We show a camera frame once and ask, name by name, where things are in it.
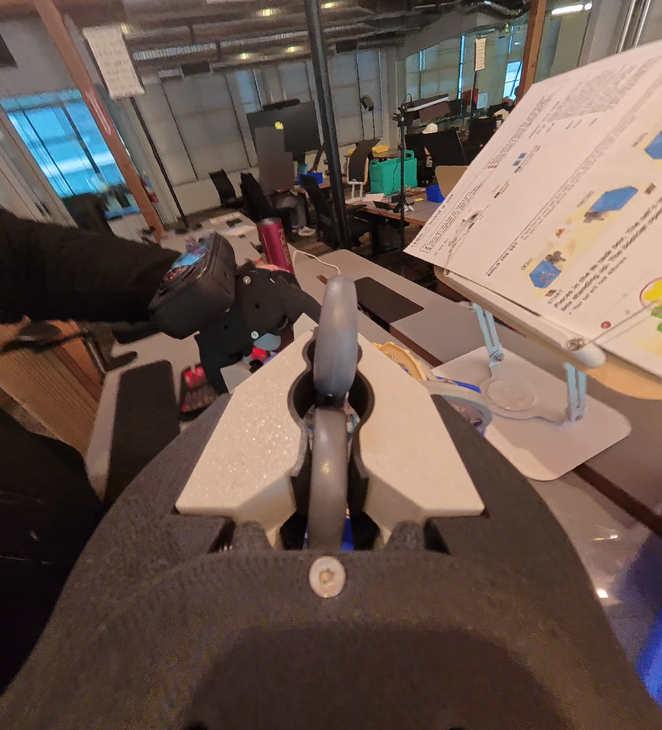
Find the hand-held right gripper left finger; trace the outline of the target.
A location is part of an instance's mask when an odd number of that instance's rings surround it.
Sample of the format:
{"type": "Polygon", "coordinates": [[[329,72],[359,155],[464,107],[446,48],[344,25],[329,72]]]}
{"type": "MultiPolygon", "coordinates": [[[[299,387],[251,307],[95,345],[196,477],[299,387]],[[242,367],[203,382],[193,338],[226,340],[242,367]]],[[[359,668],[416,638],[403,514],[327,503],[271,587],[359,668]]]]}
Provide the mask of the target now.
{"type": "Polygon", "coordinates": [[[281,526],[308,509],[305,417],[314,404],[308,347],[314,331],[294,342],[233,391],[176,500],[182,516],[256,522],[273,547],[281,526]]]}

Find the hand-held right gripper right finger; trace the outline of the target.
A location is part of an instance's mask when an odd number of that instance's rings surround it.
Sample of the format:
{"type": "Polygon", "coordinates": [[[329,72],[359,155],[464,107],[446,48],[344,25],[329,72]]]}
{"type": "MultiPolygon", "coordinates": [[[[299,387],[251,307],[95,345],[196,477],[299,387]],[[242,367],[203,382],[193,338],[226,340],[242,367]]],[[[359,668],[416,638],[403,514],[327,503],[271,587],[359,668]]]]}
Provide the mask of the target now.
{"type": "Polygon", "coordinates": [[[401,523],[477,517],[484,503],[443,421],[452,415],[481,435],[443,397],[427,389],[360,336],[356,380],[348,394],[360,422],[352,440],[350,513],[378,529],[375,547],[401,523]]]}

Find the grey orange handled scissors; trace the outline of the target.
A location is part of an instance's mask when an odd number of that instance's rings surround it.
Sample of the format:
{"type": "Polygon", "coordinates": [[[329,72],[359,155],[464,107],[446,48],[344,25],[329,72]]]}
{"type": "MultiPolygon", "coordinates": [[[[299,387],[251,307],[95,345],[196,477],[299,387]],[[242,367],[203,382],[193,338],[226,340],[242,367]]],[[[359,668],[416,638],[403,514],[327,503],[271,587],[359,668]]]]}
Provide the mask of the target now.
{"type": "Polygon", "coordinates": [[[314,432],[311,444],[308,548],[336,552],[344,535],[348,435],[344,405],[356,376],[358,317],[354,282],[326,283],[314,339],[314,432]]]}

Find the plastic ball maze puzzle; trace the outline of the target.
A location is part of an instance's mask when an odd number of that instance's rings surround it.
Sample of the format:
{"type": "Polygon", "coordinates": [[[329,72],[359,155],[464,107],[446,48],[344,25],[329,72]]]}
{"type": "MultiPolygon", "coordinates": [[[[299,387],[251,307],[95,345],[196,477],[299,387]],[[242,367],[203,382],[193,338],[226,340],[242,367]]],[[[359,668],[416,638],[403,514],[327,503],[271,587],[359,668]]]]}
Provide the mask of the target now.
{"type": "Polygon", "coordinates": [[[431,396],[443,397],[479,433],[485,432],[492,422],[493,413],[479,387],[436,376],[426,364],[418,360],[409,350],[392,342],[374,343],[374,346],[424,386],[431,396]]]}

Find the person's left forearm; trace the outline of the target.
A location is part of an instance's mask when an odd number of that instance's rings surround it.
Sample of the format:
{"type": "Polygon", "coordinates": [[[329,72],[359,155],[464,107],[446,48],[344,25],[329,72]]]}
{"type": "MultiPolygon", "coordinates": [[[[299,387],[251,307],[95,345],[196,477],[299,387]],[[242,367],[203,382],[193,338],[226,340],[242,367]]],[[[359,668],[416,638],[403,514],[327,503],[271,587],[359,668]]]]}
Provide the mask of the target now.
{"type": "Polygon", "coordinates": [[[179,254],[0,208],[0,324],[140,323],[179,254]]]}

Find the red black tool kit case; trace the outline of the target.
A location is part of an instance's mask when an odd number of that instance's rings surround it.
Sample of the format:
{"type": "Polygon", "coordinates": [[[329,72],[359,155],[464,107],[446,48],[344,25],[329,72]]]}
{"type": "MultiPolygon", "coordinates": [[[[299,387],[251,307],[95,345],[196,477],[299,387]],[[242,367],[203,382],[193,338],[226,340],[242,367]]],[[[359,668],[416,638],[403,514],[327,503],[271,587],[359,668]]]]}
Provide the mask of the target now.
{"type": "Polygon", "coordinates": [[[180,376],[179,414],[181,424],[193,421],[217,400],[219,394],[208,382],[201,364],[185,368],[180,376]]]}

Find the pink metal bottle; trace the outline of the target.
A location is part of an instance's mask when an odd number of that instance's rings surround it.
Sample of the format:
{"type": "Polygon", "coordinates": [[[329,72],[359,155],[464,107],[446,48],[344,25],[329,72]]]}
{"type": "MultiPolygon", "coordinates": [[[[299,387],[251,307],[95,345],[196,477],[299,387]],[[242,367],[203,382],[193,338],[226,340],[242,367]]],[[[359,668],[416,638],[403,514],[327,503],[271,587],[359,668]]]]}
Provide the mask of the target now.
{"type": "Polygon", "coordinates": [[[286,234],[278,217],[266,217],[257,223],[257,233],[266,262],[283,271],[295,274],[286,234]]]}

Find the black dotted wrist rest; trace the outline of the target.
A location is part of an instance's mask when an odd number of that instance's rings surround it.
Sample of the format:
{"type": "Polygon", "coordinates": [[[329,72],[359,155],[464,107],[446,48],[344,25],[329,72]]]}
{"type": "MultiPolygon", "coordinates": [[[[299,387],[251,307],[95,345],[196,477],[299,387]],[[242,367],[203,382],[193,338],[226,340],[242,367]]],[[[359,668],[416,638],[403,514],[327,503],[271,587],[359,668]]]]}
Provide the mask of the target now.
{"type": "Polygon", "coordinates": [[[106,508],[179,434],[171,362],[158,360],[121,373],[104,497],[106,508]]]}

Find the black desk mat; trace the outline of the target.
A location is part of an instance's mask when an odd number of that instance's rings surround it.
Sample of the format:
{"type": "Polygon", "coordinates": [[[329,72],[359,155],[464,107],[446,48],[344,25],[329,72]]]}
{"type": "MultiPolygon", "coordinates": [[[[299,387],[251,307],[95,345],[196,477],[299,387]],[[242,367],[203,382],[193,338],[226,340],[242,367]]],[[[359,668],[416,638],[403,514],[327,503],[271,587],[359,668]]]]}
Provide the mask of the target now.
{"type": "Polygon", "coordinates": [[[393,323],[416,315],[424,309],[376,279],[357,279],[354,285],[360,310],[386,332],[391,332],[393,323]]]}

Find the black monitor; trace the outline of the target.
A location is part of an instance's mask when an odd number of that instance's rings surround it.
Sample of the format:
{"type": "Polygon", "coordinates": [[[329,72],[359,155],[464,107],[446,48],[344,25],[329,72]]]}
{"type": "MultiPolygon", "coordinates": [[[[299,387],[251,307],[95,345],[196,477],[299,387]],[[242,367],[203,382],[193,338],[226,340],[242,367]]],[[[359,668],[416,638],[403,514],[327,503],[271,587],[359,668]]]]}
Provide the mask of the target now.
{"type": "Polygon", "coordinates": [[[318,129],[317,109],[314,102],[293,100],[293,104],[270,105],[260,111],[246,114],[256,152],[260,151],[259,129],[275,129],[283,133],[285,151],[297,162],[303,162],[306,154],[322,147],[318,129]]]}

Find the green storage crate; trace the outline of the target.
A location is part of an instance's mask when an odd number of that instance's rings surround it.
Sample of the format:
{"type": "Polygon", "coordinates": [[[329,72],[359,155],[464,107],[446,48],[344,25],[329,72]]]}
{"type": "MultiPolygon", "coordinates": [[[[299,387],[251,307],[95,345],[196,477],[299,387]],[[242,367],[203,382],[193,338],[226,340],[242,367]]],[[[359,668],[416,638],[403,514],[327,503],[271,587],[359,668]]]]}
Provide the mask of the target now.
{"type": "Polygon", "coordinates": [[[369,182],[371,194],[385,196],[396,194],[402,182],[405,189],[417,187],[417,158],[414,151],[405,151],[403,159],[372,159],[369,163],[369,182]]]}

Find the person's black clothing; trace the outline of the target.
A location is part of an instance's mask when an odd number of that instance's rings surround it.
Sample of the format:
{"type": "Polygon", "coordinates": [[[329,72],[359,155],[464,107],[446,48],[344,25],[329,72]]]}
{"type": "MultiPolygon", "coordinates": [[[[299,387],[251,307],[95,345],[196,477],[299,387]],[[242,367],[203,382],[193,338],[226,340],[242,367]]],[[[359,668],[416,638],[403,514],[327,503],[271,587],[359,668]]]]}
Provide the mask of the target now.
{"type": "Polygon", "coordinates": [[[102,516],[79,451],[0,408],[0,695],[102,516]]]}

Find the small tan book stand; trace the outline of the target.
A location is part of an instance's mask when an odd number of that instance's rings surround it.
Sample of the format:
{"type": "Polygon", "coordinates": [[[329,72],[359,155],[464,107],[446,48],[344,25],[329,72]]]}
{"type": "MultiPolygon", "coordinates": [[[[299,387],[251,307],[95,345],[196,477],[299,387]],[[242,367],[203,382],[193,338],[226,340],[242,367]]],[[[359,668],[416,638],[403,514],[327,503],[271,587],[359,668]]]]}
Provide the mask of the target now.
{"type": "Polygon", "coordinates": [[[435,178],[440,188],[440,195],[444,200],[454,189],[456,184],[462,179],[464,173],[468,170],[468,166],[449,166],[437,165],[435,168],[435,178]]]}

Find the printed instruction sheet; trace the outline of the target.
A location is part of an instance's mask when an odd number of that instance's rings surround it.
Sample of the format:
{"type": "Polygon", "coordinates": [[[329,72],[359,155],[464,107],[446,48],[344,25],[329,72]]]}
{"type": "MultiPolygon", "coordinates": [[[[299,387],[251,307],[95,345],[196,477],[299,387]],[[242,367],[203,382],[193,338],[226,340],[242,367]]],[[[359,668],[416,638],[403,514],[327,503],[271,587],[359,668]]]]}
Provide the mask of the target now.
{"type": "Polygon", "coordinates": [[[662,40],[532,86],[405,251],[662,380],[662,40]]]}

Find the white wall notice sheet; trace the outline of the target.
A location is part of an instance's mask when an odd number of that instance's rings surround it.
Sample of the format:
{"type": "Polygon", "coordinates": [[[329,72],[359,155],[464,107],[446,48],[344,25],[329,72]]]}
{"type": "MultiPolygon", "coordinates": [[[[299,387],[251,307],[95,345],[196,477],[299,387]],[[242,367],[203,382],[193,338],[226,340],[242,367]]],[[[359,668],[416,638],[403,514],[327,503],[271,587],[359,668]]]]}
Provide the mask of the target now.
{"type": "Polygon", "coordinates": [[[143,82],[135,69],[120,24],[86,27],[82,34],[110,98],[122,100],[144,95],[143,82]]]}

